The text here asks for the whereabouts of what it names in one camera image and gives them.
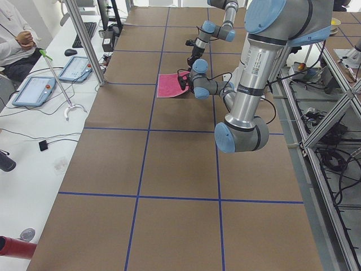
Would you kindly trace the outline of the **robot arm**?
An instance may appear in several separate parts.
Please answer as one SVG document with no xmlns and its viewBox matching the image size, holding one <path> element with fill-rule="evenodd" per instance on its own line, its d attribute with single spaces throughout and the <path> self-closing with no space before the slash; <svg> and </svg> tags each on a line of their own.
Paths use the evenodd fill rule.
<svg viewBox="0 0 361 271">
<path fill-rule="evenodd" d="M 278 51 L 285 47 L 324 41 L 331 31 L 332 1 L 252 1 L 245 14 L 249 47 L 237 86 L 207 78 L 207 62 L 202 54 L 211 38 L 232 41 L 236 1 L 209 1 L 225 11 L 224 22 L 217 26 L 205 21 L 188 58 L 188 81 L 198 99 L 220 96 L 229 113 L 214 130 L 217 147 L 225 153 L 255 151 L 269 138 L 265 121 L 256 115 Z"/>
<path fill-rule="evenodd" d="M 239 9 L 238 1 L 234 0 L 208 0 L 207 4 L 224 10 L 224 19 L 221 26 L 212 21 L 204 21 L 201 28 L 198 28 L 198 36 L 195 40 L 187 40 L 186 46 L 192 46 L 192 54 L 187 58 L 188 70 L 192 69 L 195 61 L 200 59 L 210 42 L 211 38 L 232 42 L 235 38 L 234 21 Z"/>
</svg>

